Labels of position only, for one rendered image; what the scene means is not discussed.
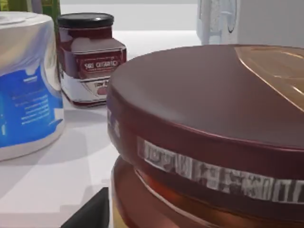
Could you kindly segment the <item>brown jar with maroon lid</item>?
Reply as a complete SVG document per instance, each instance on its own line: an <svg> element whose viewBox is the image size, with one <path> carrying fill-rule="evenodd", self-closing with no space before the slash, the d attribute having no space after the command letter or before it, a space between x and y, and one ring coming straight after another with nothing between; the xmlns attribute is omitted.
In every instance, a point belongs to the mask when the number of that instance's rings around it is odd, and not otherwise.
<svg viewBox="0 0 304 228"><path fill-rule="evenodd" d="M114 228L304 228L304 49L135 57L107 111Z"/></svg>

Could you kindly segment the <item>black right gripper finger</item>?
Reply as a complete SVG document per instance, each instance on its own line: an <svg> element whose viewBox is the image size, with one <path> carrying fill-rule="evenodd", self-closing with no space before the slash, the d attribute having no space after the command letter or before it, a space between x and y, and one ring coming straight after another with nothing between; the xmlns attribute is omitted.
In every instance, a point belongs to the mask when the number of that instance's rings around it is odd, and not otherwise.
<svg viewBox="0 0 304 228"><path fill-rule="evenodd" d="M103 187L61 228L109 228L109 188Z"/></svg>

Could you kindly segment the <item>red jam jar black lid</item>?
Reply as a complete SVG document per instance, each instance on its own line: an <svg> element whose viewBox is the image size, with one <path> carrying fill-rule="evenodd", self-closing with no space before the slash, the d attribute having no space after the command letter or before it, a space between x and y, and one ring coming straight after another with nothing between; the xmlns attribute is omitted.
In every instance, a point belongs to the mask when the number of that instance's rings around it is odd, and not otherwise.
<svg viewBox="0 0 304 228"><path fill-rule="evenodd" d="M104 105L113 72L127 60L126 46L112 33L114 16L82 12L57 18L60 83L75 106Z"/></svg>

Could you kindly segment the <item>white and blue paper roll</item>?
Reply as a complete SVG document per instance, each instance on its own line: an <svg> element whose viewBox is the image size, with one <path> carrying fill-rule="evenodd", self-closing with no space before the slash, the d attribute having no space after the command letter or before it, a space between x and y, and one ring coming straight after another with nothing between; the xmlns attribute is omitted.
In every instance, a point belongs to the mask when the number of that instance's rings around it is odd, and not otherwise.
<svg viewBox="0 0 304 228"><path fill-rule="evenodd" d="M52 18L0 12L0 161L50 145L64 125Z"/></svg>

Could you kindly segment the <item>white kettle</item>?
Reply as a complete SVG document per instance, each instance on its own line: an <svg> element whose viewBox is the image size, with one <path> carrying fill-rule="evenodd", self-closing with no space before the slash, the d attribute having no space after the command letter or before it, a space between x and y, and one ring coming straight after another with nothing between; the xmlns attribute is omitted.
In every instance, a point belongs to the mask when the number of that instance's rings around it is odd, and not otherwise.
<svg viewBox="0 0 304 228"><path fill-rule="evenodd" d="M224 32L234 30L238 0L198 0L197 36L202 45L220 44Z"/></svg>

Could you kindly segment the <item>green box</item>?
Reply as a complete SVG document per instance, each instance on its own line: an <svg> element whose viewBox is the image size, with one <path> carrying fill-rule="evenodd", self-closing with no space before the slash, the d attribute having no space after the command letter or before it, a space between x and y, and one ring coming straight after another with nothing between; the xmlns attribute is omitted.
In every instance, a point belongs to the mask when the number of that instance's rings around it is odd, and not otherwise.
<svg viewBox="0 0 304 228"><path fill-rule="evenodd" d="M48 15L54 22L56 42L59 41L57 18L61 15L60 0L41 0L43 14Z"/></svg>

